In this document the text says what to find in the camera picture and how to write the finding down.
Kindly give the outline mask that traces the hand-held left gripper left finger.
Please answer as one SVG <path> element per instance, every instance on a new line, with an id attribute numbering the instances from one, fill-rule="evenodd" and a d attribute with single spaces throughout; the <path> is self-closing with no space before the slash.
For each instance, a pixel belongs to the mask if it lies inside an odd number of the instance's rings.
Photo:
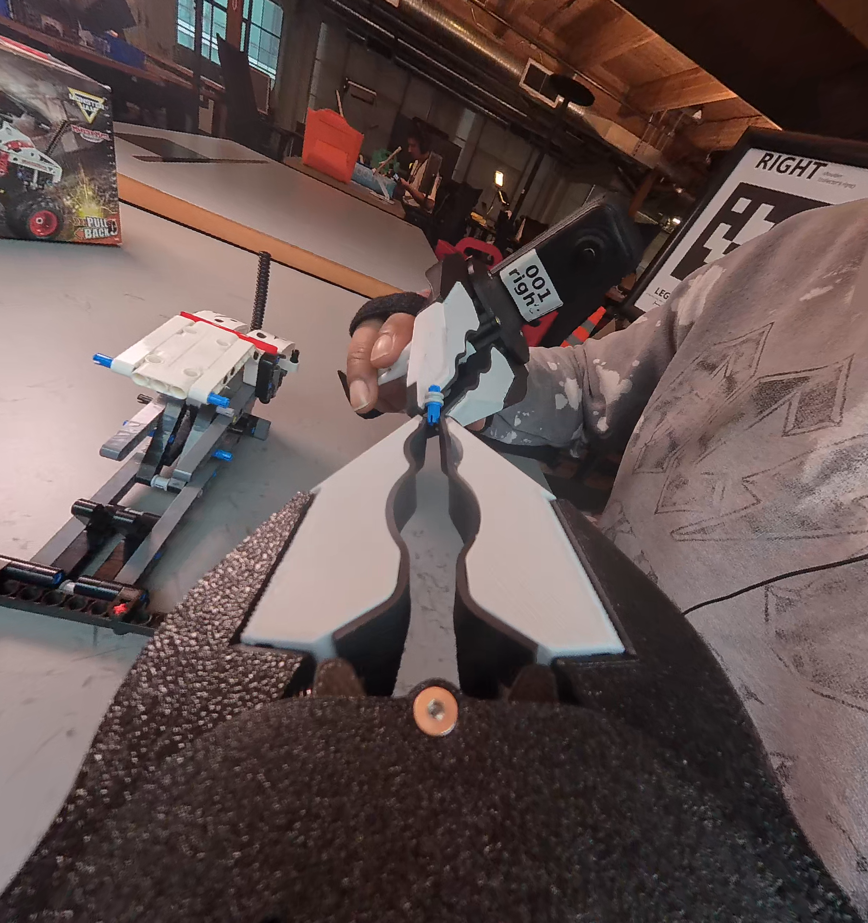
<path id="1" fill-rule="evenodd" d="M 410 616 L 400 531 L 417 506 L 424 424 L 410 420 L 319 483 L 241 630 L 241 642 L 350 663 L 390 696 Z"/>

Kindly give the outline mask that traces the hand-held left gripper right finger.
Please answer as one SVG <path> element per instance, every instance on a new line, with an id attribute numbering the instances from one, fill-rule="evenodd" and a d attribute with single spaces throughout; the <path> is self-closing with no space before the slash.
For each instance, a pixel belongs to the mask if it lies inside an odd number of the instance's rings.
<path id="1" fill-rule="evenodd" d="M 498 696 L 525 667 L 633 654 L 596 587 L 584 517 L 458 423 L 444 422 L 457 559 L 453 626 L 462 692 Z"/>

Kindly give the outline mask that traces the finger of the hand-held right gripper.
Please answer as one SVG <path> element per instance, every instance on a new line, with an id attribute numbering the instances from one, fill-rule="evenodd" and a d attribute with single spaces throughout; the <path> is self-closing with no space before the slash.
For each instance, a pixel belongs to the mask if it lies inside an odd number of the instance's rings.
<path id="1" fill-rule="evenodd" d="M 483 377 L 490 372 L 491 350 L 476 350 L 467 336 L 480 326 L 472 296 L 462 282 L 416 317 L 406 374 L 406 408 L 426 414 L 430 389 L 438 387 L 440 414 L 452 419 L 486 419 L 492 415 Z"/>
<path id="2" fill-rule="evenodd" d="M 486 368 L 447 410 L 447 418 L 463 427 L 478 424 L 501 411 L 516 384 L 516 370 L 502 352 L 490 352 Z"/>

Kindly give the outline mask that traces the white black toy truck chassis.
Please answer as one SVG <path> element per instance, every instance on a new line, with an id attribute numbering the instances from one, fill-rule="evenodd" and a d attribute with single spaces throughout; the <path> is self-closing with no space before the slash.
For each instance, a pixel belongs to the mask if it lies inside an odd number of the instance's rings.
<path id="1" fill-rule="evenodd" d="M 141 407 L 105 441 L 120 463 L 30 560 L 0 554 L 0 606 L 117 634 L 150 636 L 147 579 L 191 507 L 244 437 L 265 440 L 254 413 L 298 370 L 299 350 L 263 328 L 271 255 L 258 255 L 251 321 L 183 311 L 117 356 L 93 362 L 142 389 Z"/>

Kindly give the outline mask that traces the person's right forearm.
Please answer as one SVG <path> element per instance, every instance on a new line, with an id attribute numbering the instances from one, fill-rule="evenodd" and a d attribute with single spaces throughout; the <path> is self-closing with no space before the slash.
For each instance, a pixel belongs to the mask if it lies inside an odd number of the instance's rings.
<path id="1" fill-rule="evenodd" d="M 496 412 L 480 434 L 501 448 L 575 454 L 589 444 L 622 449 L 660 386 L 677 375 L 700 309 L 698 273 L 627 329 L 573 347 L 538 347 L 524 398 Z"/>

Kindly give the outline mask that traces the grey desk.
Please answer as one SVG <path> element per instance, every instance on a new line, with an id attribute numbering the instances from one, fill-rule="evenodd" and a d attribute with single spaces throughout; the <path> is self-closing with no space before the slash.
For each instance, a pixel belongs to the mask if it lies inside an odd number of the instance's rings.
<path id="1" fill-rule="evenodd" d="M 0 553 L 29 559 L 117 470 L 102 444 L 139 409 L 132 382 L 92 361 L 182 311 L 250 317 L 257 257 L 122 206 L 120 247 L 0 238 Z M 299 491 L 391 432 L 357 419 L 337 370 L 366 298 L 274 263 L 265 326 L 299 372 L 186 514 L 151 575 L 168 612 Z M 0 607 L 0 894 L 53 820 L 144 639 Z"/>

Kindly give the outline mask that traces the person's right hand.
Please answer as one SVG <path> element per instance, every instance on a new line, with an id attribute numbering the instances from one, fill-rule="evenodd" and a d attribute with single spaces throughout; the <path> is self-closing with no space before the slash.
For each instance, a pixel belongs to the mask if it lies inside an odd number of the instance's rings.
<path id="1" fill-rule="evenodd" d="M 357 327 L 347 353 L 347 386 L 352 409 L 363 417 L 372 412 L 403 412 L 406 407 L 405 378 L 382 386 L 380 371 L 398 360 L 412 340 L 416 318 L 398 313 L 386 320 L 370 319 Z"/>

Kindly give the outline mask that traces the red chair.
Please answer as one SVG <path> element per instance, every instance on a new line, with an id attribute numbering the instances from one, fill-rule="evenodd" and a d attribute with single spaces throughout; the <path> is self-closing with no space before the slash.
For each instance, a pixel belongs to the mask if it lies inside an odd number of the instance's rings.
<path id="1" fill-rule="evenodd" d="M 436 259 L 441 262 L 449 256 L 462 255 L 465 259 L 481 261 L 489 268 L 497 266 L 504 260 L 498 247 L 474 237 L 464 237 L 455 245 L 440 239 L 435 246 L 434 253 Z"/>

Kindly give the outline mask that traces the wood-edged grey table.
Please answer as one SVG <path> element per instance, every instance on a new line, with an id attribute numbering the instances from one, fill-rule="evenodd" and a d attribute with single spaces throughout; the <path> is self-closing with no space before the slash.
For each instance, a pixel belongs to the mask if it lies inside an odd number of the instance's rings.
<path id="1" fill-rule="evenodd" d="M 115 123 L 115 138 L 124 203 L 355 294 L 428 286 L 425 237 L 372 197 L 217 137 Z"/>

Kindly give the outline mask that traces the framed marker tag sign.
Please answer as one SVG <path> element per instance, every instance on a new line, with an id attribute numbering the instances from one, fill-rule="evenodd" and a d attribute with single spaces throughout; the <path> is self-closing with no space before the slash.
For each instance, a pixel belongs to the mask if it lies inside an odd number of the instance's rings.
<path id="1" fill-rule="evenodd" d="M 619 311 L 636 320 L 694 271 L 789 217 L 865 199 L 868 142 L 748 128 Z"/>

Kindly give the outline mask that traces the orange crate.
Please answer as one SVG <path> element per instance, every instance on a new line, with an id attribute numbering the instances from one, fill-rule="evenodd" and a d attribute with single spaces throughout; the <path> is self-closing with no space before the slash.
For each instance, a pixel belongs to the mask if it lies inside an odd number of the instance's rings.
<path id="1" fill-rule="evenodd" d="M 302 163 L 304 166 L 349 183 L 359 159 L 364 135 L 331 109 L 308 109 L 306 113 Z"/>

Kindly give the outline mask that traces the printed toy truck box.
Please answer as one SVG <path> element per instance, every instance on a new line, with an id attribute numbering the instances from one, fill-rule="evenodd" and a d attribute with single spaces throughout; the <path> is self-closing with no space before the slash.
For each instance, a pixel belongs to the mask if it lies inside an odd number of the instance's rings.
<path id="1" fill-rule="evenodd" d="M 110 87 L 1 35 L 0 237 L 121 244 Z"/>

